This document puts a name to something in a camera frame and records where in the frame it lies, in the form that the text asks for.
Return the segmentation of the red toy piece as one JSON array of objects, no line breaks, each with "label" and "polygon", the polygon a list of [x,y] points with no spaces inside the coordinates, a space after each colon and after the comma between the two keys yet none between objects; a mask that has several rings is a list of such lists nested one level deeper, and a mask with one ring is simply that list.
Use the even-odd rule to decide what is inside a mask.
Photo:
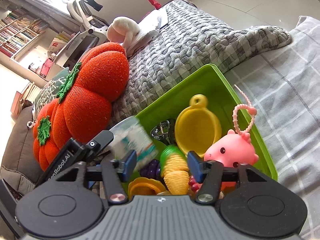
[{"label": "red toy piece", "polygon": [[197,192],[200,190],[201,186],[202,186],[202,184],[199,184],[199,183],[195,180],[195,178],[194,178],[193,176],[190,176],[190,177],[189,177],[188,185],[189,185],[190,190],[191,190],[193,193],[197,193]]}]

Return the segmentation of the orange ridged wheel toy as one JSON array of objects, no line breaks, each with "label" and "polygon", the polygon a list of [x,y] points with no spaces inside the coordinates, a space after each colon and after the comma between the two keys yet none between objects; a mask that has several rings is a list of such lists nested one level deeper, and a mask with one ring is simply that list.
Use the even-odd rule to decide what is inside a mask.
[{"label": "orange ridged wheel toy", "polygon": [[164,191],[166,188],[160,181],[145,177],[136,178],[128,185],[129,198],[135,195],[157,195]]}]

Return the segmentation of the yellow toy corn cob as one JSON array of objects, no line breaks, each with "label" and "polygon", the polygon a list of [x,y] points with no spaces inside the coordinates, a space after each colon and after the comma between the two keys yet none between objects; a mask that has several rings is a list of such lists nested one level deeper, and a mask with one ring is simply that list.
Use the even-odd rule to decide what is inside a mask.
[{"label": "yellow toy corn cob", "polygon": [[185,195],[189,190],[189,167],[184,153],[174,145],[160,154],[161,177],[172,195]]}]

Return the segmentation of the pink pig toy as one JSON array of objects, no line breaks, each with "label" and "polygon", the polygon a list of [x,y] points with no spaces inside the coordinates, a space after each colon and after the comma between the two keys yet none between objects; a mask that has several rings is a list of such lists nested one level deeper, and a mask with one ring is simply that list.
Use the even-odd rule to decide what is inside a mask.
[{"label": "pink pig toy", "polygon": [[204,154],[204,161],[218,161],[224,167],[238,167],[241,163],[253,165],[258,162],[259,156],[251,143],[247,132],[239,135],[230,129],[225,136],[212,144]]}]

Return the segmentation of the purple toy grapes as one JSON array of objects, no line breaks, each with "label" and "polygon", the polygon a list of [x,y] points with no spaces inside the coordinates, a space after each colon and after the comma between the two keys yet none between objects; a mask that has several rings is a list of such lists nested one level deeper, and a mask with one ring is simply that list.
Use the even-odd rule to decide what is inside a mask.
[{"label": "purple toy grapes", "polygon": [[153,159],[145,167],[143,167],[139,174],[141,177],[161,181],[161,165],[159,160]]}]

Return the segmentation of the clear cotton swab jar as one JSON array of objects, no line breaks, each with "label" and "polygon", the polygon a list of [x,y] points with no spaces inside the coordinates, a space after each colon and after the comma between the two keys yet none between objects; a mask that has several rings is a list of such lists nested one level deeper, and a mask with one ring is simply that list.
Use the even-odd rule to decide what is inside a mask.
[{"label": "clear cotton swab jar", "polygon": [[135,171],[145,167],[158,154],[155,144],[135,116],[130,116],[110,129],[114,139],[108,149],[116,159],[122,159],[130,150],[135,150]]}]

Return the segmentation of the yellow toy cup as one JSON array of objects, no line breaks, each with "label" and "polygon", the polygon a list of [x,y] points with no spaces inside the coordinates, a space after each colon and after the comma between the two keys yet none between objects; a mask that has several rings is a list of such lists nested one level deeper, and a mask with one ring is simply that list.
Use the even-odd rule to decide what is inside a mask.
[{"label": "yellow toy cup", "polygon": [[203,158],[208,148],[221,138],[220,121],[207,106],[206,96],[196,94],[176,119],[175,140],[184,154],[194,151]]}]

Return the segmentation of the black binder clip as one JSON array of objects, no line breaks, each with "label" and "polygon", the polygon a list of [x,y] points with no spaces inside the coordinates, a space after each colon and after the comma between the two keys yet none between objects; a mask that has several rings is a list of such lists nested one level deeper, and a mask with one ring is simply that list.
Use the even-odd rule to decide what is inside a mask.
[{"label": "black binder clip", "polygon": [[170,118],[160,122],[152,129],[150,135],[167,146],[175,145],[175,120]]}]

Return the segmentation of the orange pumpkin cushion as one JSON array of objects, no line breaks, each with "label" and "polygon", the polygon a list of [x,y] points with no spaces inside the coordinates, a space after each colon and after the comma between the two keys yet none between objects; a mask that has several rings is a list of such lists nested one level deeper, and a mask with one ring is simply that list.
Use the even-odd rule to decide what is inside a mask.
[{"label": "orange pumpkin cushion", "polygon": [[71,137],[63,113],[63,104],[58,98],[40,110],[33,127],[33,137],[34,157],[45,171]]},{"label": "orange pumpkin cushion", "polygon": [[106,42],[92,48],[71,72],[52,113],[52,135],[58,148],[74,138],[87,143],[107,128],[112,102],[124,92],[129,62],[124,48]]}]

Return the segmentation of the near orange pumpkin cushion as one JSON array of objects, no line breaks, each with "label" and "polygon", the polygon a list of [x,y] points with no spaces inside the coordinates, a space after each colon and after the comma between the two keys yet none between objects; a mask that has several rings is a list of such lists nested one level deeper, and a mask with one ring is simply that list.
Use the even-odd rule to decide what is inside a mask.
[{"label": "near orange pumpkin cushion", "polygon": [[52,135],[58,148],[74,138],[87,143],[107,128],[112,102],[124,92],[129,62],[124,48],[106,42],[92,48],[71,72],[52,113]]}]

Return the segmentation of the green plastic bin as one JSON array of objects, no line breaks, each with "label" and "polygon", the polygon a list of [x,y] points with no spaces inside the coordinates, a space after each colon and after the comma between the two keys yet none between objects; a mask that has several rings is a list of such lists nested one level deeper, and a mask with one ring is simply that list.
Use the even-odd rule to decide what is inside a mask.
[{"label": "green plastic bin", "polygon": [[[244,132],[249,133],[251,143],[256,154],[259,156],[258,162],[253,164],[253,166],[269,177],[277,179],[278,175],[271,156],[258,129],[253,124],[257,114],[256,109],[249,100],[245,102],[240,101],[240,89],[232,88],[215,65],[207,64],[201,67],[142,110],[136,115],[136,118],[151,137],[150,132],[160,122],[170,118],[176,122],[178,115],[185,108],[189,107],[190,99],[196,94],[202,94],[208,99],[207,108],[220,121],[222,128],[221,137],[225,136],[230,129],[233,129],[239,135]],[[153,139],[153,142],[158,151],[155,159],[159,160],[161,152],[167,145],[156,139]],[[141,177],[139,171],[132,175],[132,181]],[[159,194],[171,194],[163,178],[160,182],[165,186],[166,191]]]}]

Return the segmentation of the white office chair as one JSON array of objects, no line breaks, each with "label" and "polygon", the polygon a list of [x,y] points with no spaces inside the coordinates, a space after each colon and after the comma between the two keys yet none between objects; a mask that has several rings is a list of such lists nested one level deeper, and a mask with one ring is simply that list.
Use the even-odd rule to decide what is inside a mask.
[{"label": "white office chair", "polygon": [[80,31],[56,55],[54,63],[61,67],[72,68],[90,49],[107,41],[108,23],[95,17],[88,5],[97,11],[103,7],[95,0],[67,0],[67,9],[80,23]]}]

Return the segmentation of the white plush bunny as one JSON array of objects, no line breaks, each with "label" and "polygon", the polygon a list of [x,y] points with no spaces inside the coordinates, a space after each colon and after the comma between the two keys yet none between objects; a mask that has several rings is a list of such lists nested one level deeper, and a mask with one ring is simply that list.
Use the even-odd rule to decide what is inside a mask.
[{"label": "white plush bunny", "polygon": [[107,29],[107,39],[116,42],[131,57],[135,51],[145,47],[159,34],[159,23],[140,26],[136,21],[125,16],[116,17]]}]

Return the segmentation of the grey quilted blanket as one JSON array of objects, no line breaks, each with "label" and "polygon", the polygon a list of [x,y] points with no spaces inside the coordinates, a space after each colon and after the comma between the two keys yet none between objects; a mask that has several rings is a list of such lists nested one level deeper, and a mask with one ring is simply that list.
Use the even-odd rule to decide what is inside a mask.
[{"label": "grey quilted blanket", "polygon": [[163,8],[167,25],[129,57],[129,80],[123,95],[112,105],[110,126],[138,114],[205,64],[212,63],[225,73],[292,41],[289,32],[277,26],[235,30],[188,0],[174,0]]}]

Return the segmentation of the white bookshelf with books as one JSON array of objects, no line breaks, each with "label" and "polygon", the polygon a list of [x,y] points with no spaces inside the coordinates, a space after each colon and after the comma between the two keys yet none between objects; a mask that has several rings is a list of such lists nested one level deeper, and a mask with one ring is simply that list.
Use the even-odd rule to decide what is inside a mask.
[{"label": "white bookshelf with books", "polygon": [[24,9],[11,11],[1,19],[1,52],[15,57],[46,31],[49,24]]}]

